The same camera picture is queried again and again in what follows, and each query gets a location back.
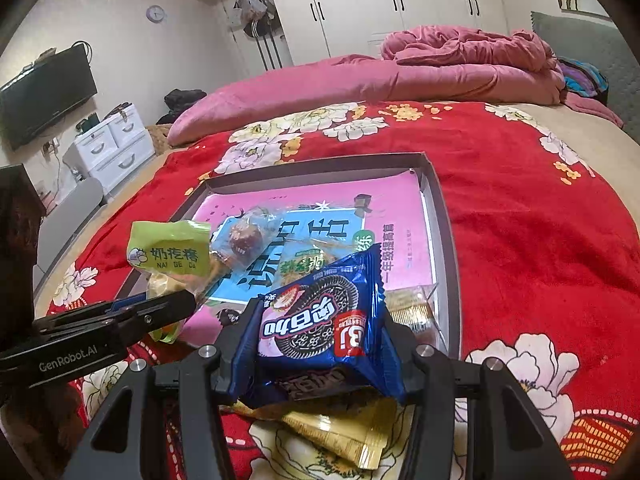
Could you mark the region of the black clothes pile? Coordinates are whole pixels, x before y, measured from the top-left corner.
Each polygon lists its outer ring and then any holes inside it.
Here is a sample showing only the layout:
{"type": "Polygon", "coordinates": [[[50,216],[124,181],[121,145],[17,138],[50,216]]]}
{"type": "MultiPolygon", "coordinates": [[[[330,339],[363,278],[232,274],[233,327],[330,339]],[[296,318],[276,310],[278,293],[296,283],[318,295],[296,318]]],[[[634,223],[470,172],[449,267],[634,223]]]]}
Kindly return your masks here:
{"type": "Polygon", "coordinates": [[[206,93],[200,89],[171,90],[171,92],[164,96],[164,102],[168,108],[168,112],[162,116],[156,124],[173,124],[186,110],[205,97],[206,93]]]}

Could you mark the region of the round wall clock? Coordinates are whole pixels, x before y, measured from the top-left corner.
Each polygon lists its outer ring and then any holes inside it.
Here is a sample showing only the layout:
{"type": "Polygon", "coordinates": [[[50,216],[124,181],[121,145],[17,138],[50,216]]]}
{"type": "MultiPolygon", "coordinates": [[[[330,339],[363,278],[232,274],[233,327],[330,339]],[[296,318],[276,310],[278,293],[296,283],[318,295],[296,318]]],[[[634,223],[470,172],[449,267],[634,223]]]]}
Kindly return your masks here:
{"type": "Polygon", "coordinates": [[[166,18],[166,12],[158,4],[153,4],[146,9],[145,16],[151,23],[160,24],[166,18]]]}

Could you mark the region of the black wall television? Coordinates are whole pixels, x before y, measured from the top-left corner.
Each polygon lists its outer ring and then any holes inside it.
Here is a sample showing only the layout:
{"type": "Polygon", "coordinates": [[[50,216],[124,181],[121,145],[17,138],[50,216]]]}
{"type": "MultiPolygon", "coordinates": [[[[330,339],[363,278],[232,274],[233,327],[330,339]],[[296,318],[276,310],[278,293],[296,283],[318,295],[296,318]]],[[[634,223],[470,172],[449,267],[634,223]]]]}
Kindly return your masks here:
{"type": "Polygon", "coordinates": [[[74,44],[1,87],[1,135],[16,151],[97,93],[87,48],[74,44]]]}

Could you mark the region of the clear green-label pastry packet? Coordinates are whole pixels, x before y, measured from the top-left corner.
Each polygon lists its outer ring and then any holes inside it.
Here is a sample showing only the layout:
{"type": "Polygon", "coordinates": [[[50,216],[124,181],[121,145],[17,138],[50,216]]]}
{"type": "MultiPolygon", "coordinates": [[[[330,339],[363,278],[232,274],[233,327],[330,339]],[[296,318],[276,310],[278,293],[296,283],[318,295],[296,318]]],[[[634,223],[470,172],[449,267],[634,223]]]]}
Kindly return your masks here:
{"type": "Polygon", "coordinates": [[[282,248],[274,284],[284,286],[321,270],[340,258],[330,243],[316,238],[291,240],[282,248]]]}

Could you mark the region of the blue Oreo-style cookie packet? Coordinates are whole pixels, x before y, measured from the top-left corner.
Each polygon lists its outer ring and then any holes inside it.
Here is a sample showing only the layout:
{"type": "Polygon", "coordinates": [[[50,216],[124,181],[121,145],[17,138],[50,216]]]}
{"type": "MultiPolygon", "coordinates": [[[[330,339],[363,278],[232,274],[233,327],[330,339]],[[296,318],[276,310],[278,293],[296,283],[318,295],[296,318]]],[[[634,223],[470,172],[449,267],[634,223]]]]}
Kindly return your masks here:
{"type": "Polygon", "coordinates": [[[230,396],[249,408],[362,388],[405,400],[386,314],[378,244],[259,296],[231,361],[230,396]]]}

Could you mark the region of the hanging clothes on rack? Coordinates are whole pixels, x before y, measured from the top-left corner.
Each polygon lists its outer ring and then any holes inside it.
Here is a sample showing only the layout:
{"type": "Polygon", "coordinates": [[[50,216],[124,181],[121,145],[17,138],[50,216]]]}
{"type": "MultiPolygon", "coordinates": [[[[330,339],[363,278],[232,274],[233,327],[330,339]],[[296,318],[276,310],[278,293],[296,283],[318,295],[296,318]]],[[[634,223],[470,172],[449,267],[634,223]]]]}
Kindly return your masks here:
{"type": "Polygon", "coordinates": [[[256,44],[265,71],[282,68],[276,44],[276,32],[281,29],[276,6],[270,0],[235,0],[234,8],[240,11],[240,27],[256,44]]]}

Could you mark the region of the white drawer cabinet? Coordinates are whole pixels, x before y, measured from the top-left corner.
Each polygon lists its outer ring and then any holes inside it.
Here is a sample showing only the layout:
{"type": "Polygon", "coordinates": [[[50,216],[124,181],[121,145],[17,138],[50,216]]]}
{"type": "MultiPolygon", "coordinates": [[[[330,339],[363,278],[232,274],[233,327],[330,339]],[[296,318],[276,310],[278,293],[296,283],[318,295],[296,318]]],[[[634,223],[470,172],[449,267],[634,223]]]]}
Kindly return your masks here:
{"type": "Polygon", "coordinates": [[[83,179],[98,180],[108,195],[154,155],[151,135],[137,107],[127,104],[76,136],[63,162],[83,179]]]}

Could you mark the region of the yellow wafer packet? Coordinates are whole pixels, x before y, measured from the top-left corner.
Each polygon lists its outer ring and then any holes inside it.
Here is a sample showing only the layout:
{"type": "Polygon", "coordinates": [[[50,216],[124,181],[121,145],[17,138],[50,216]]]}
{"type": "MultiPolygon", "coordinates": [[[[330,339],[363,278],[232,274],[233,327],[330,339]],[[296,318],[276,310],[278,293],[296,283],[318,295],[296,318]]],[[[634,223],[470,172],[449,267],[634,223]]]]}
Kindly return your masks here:
{"type": "Polygon", "coordinates": [[[361,469],[373,470],[380,466],[383,451],[390,444],[397,403],[364,389],[262,408],[249,408],[238,401],[229,410],[266,422],[282,422],[320,448],[361,469]]]}

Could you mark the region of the colourful folded cloth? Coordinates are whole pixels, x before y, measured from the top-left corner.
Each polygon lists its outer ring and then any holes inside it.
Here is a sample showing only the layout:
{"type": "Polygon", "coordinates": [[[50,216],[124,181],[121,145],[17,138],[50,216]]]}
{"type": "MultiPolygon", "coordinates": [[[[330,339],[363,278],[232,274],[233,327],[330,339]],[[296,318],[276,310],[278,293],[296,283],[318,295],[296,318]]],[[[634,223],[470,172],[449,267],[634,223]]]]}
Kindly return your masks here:
{"type": "Polygon", "coordinates": [[[574,58],[559,58],[559,66],[568,91],[608,104],[608,78],[596,66],[574,58]]]}

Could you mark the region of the green milk candy packet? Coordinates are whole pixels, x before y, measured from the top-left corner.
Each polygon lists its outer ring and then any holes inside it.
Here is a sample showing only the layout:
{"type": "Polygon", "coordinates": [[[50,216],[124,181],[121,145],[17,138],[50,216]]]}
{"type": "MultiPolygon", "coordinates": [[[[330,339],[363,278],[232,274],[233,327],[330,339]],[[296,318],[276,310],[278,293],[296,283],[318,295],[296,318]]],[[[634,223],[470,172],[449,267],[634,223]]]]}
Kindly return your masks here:
{"type": "Polygon", "coordinates": [[[187,290],[201,296],[212,279],[209,253],[212,227],[206,222],[135,221],[126,256],[133,268],[149,273],[146,298],[187,290]]]}

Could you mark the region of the red floral blanket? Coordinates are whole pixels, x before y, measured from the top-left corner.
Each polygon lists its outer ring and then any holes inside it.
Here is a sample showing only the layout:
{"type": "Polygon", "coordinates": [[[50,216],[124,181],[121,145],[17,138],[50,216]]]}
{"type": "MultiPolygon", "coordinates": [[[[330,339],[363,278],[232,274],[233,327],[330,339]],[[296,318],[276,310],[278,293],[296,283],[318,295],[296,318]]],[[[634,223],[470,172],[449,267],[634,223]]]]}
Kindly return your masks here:
{"type": "Polygon", "coordinates": [[[502,359],[579,479],[614,479],[639,443],[639,220],[532,115],[483,103],[329,105],[214,133],[172,154],[67,269],[54,313],[109,300],[137,220],[205,180],[302,160],[422,153],[456,244],[462,353],[502,359]]]}

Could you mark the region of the small clear cake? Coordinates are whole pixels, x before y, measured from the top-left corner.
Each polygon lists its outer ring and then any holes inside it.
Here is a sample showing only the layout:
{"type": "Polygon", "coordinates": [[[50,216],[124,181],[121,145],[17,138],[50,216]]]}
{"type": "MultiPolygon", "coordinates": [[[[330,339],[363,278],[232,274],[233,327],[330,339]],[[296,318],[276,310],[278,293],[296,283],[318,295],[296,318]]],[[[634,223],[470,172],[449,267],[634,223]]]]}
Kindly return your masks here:
{"type": "Polygon", "coordinates": [[[385,301],[392,320],[408,326],[415,334],[422,334],[435,326],[431,299],[436,284],[416,285],[389,290],[385,301]]]}

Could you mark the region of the pink and blue book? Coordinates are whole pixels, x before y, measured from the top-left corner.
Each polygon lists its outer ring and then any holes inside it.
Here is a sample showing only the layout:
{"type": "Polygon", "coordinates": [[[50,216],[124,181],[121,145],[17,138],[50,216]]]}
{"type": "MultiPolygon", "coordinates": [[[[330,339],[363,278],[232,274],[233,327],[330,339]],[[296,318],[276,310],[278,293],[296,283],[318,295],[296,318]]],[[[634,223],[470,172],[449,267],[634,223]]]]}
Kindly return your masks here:
{"type": "Polygon", "coordinates": [[[214,342],[252,298],[280,287],[274,284],[274,276],[282,248],[291,240],[324,240],[340,258],[378,244],[386,289],[432,284],[428,220],[419,179],[412,170],[298,188],[218,192],[204,200],[194,218],[208,222],[215,235],[224,220],[253,207],[280,210],[279,233],[248,269],[228,275],[206,294],[179,336],[191,347],[214,342]]]}

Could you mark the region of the pink quilt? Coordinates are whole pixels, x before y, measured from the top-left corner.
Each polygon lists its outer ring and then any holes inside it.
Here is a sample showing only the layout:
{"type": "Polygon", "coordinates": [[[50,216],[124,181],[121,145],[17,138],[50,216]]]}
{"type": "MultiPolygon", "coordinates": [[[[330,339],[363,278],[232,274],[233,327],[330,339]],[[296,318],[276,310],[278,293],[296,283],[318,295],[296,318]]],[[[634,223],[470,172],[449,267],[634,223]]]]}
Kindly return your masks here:
{"type": "Polygon", "coordinates": [[[228,84],[183,112],[167,141],[188,144],[325,105],[403,100],[565,104],[623,123],[599,101],[567,90],[558,59],[534,32],[428,25],[387,35],[377,58],[337,56],[228,84]]]}

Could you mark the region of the red candy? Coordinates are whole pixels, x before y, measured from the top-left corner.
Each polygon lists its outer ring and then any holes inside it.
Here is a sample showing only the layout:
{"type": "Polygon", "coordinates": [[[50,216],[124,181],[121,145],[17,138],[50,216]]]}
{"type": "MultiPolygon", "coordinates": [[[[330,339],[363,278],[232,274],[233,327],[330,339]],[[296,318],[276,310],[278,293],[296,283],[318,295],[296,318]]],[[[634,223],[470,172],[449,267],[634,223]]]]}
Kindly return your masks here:
{"type": "Polygon", "coordinates": [[[248,269],[276,239],[282,212],[265,207],[229,217],[213,236],[210,249],[232,272],[248,269]]]}

